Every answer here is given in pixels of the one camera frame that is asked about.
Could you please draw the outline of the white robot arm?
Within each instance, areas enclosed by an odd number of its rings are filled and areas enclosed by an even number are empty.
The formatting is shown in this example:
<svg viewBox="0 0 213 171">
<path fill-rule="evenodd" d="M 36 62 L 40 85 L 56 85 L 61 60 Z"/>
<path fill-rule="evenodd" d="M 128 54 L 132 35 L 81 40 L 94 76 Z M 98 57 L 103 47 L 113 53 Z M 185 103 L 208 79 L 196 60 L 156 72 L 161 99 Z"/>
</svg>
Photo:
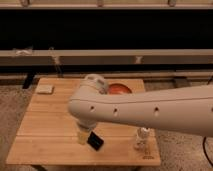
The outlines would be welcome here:
<svg viewBox="0 0 213 171">
<path fill-rule="evenodd" d="M 89 74 L 69 99 L 80 127 L 99 122 L 213 137 L 213 85 L 111 95 L 108 82 Z"/>
</svg>

